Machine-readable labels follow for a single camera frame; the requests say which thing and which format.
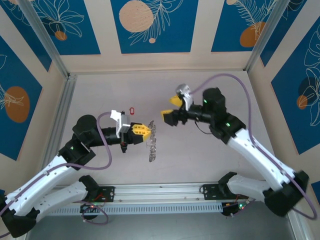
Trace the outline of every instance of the white floor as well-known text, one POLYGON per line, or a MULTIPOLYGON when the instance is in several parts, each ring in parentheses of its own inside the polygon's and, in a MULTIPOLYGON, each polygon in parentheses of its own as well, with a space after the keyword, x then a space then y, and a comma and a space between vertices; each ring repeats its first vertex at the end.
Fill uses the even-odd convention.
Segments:
MULTIPOLYGON (((216 71, 158 71, 113 74, 79 75, 68 113, 62 146, 71 138, 72 127, 78 118, 91 114, 98 117, 111 110, 129 114, 134 108, 132 122, 148 125, 154 121, 156 127, 156 159, 149 162, 150 147, 147 143, 129 145, 123 154, 120 146, 111 146, 112 164, 103 171, 81 169, 77 175, 62 184, 71 184, 83 175, 90 174, 99 184, 150 184, 150 183, 195 183, 215 182, 230 171, 262 179, 260 174, 237 152, 225 146, 212 135, 201 133, 194 122, 171 127, 162 120, 161 111, 175 109, 169 99, 175 95, 176 87, 187 83, 195 89, 216 71)), ((258 104, 248 75, 244 71, 229 72, 239 77, 248 88, 252 101, 254 136, 272 150, 258 104)), ((222 77, 204 89, 219 87, 226 97, 228 111, 248 124, 248 105, 241 86, 232 78, 222 77)), ((195 104, 202 102, 202 90, 194 96, 195 104)), ((101 120, 103 128, 114 127, 108 117, 101 120)), ((208 132, 206 124, 199 126, 208 132)), ((93 148, 96 157, 87 165, 102 167, 108 156, 104 147, 93 148)))

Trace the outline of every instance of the robotic arm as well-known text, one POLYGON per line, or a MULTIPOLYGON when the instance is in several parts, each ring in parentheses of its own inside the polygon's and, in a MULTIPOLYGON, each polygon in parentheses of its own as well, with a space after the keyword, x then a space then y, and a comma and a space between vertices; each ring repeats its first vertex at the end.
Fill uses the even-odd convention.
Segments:
POLYGON ((177 126, 179 121, 184 125, 188 120, 194 120, 209 124, 213 136, 243 155, 265 179, 259 181, 229 172, 219 181, 219 191, 225 197, 234 194, 254 198, 264 202, 274 214, 281 217, 303 198, 285 172, 304 192, 309 181, 308 175, 304 171, 295 172, 266 150, 254 137, 252 139, 246 125, 227 112, 226 99, 218 88, 208 88, 202 93, 202 105, 194 104, 190 88, 186 84, 179 85, 176 94, 170 101, 180 108, 162 111, 165 123, 177 126), (260 150, 285 172, 279 170, 260 150))
MULTIPOLYGON (((148 139, 151 131, 141 123, 130 122, 124 112, 113 110, 110 117, 116 121, 116 127, 103 128, 102 133, 108 145, 120 145, 123 153, 128 145, 139 144, 148 139)), ((97 129, 97 120, 92 115, 82 116, 72 128, 72 139, 59 150, 53 160, 25 185, 7 196, 0 195, 1 217, 14 237, 20 237, 30 231, 47 214, 76 201, 91 201, 98 196, 99 186, 89 175, 82 176, 74 184, 48 194, 63 179, 76 173, 76 166, 86 165, 96 154, 91 147, 103 146, 97 129), (18 199, 16 196, 26 190, 18 199)))

